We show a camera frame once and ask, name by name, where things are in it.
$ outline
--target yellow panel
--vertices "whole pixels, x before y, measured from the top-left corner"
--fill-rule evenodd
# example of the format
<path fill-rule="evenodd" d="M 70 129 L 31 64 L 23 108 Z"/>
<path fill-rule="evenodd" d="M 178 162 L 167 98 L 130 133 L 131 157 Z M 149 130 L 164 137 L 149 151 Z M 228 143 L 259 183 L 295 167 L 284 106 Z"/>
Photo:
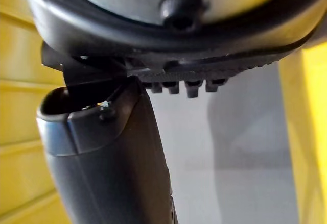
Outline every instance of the yellow panel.
<path fill-rule="evenodd" d="M 62 73 L 41 65 L 41 37 L 31 25 L 0 18 L 0 79 L 63 84 Z"/>
<path fill-rule="evenodd" d="M 54 189 L 41 142 L 0 146 L 0 216 Z"/>
<path fill-rule="evenodd" d="M 327 44 L 279 63 L 300 223 L 327 223 Z"/>
<path fill-rule="evenodd" d="M 0 0 L 0 11 L 21 20 L 33 22 L 26 0 Z"/>
<path fill-rule="evenodd" d="M 7 86 L 0 81 L 0 145 L 39 137 L 36 108 L 48 91 Z"/>
<path fill-rule="evenodd" d="M 0 217 L 0 224 L 69 224 L 65 209 L 55 192 Z"/>

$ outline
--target black plastic housing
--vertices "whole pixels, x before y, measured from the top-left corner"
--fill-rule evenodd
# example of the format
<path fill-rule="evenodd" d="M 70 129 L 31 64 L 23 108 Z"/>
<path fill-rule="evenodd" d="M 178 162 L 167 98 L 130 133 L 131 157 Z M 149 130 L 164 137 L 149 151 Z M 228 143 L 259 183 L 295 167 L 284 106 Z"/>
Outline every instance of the black plastic housing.
<path fill-rule="evenodd" d="M 82 109 L 65 88 L 56 89 L 39 107 L 37 122 L 73 223 L 172 223 L 169 172 L 137 79 L 119 86 L 107 107 Z"/>

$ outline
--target white surface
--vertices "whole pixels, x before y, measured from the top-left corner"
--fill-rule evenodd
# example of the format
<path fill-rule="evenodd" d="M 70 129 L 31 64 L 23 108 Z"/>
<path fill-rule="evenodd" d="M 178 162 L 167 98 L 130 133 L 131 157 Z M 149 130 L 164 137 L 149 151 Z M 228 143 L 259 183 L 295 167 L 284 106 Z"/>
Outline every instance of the white surface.
<path fill-rule="evenodd" d="M 298 224 L 277 65 L 218 93 L 150 94 L 179 224 Z"/>

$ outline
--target black screw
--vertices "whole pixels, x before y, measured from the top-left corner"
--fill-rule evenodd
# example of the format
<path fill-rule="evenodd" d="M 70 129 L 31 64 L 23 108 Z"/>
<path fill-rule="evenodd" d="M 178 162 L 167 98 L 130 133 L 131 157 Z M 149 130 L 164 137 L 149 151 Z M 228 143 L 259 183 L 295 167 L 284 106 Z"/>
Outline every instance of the black screw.
<path fill-rule="evenodd" d="M 160 5 L 163 25 L 177 32 L 194 32 L 201 27 L 205 6 L 202 0 L 163 0 Z"/>

